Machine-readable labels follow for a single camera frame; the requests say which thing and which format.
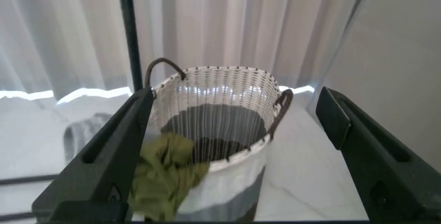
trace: woven basket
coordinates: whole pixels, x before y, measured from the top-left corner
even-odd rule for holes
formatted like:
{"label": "woven basket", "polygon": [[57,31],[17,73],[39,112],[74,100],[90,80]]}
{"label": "woven basket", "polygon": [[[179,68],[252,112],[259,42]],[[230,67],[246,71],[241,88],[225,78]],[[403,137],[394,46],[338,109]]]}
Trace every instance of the woven basket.
{"label": "woven basket", "polygon": [[248,67],[204,66],[181,70],[153,88],[149,123],[196,142],[191,163],[210,162],[201,184],[181,204],[177,221],[247,221],[254,218],[266,147],[288,110],[293,93],[274,77]]}

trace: laundry basket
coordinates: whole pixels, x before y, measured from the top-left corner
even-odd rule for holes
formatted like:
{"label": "laundry basket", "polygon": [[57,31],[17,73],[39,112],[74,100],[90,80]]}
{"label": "laundry basket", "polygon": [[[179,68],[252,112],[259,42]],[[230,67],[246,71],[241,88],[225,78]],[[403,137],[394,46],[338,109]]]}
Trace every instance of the laundry basket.
{"label": "laundry basket", "polygon": [[191,189],[176,221],[252,221],[256,211],[267,144],[291,103],[274,77],[248,67],[204,66],[181,70],[153,88],[149,123],[161,132],[185,136],[196,145],[191,163],[209,161],[209,171]]}

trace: dark clothing inside basket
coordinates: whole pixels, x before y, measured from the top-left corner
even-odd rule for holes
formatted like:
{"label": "dark clothing inside basket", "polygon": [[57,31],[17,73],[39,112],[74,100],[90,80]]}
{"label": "dark clothing inside basket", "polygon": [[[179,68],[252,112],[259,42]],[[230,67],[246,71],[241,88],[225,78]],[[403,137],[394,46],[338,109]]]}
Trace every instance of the dark clothing inside basket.
{"label": "dark clothing inside basket", "polygon": [[174,132],[196,142],[192,163],[227,159],[248,149],[267,133],[263,118],[240,106],[202,104],[173,116],[161,132]]}

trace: curtain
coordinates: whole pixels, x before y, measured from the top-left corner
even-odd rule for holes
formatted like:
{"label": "curtain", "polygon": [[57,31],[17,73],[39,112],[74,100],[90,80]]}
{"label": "curtain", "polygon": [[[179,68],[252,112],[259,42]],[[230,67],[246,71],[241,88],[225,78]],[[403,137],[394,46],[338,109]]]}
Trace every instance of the curtain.
{"label": "curtain", "polygon": [[132,87],[119,0],[0,0],[0,90]]}
{"label": "curtain", "polygon": [[[242,65],[289,87],[316,85],[355,0],[134,0],[141,67]],[[158,66],[152,84],[175,73]]]}
{"label": "curtain", "polygon": [[362,0],[309,112],[337,90],[441,172],[440,40],[437,0]]}

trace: white marble floor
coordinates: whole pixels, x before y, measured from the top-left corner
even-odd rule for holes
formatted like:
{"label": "white marble floor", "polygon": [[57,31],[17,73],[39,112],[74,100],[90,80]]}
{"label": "white marble floor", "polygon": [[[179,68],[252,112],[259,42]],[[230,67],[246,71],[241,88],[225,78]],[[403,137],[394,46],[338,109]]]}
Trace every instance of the white marble floor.
{"label": "white marble floor", "polygon": [[[367,220],[342,155],[305,111],[308,94],[295,96],[271,144],[256,221]],[[0,131],[9,137],[0,143],[0,179],[59,172],[64,166],[61,140],[67,124],[95,111],[114,112],[125,99],[77,99],[56,108],[53,103],[31,106],[0,99],[4,103]],[[19,125],[24,120],[26,125]],[[30,211],[31,202],[47,184],[1,186],[0,215]]]}

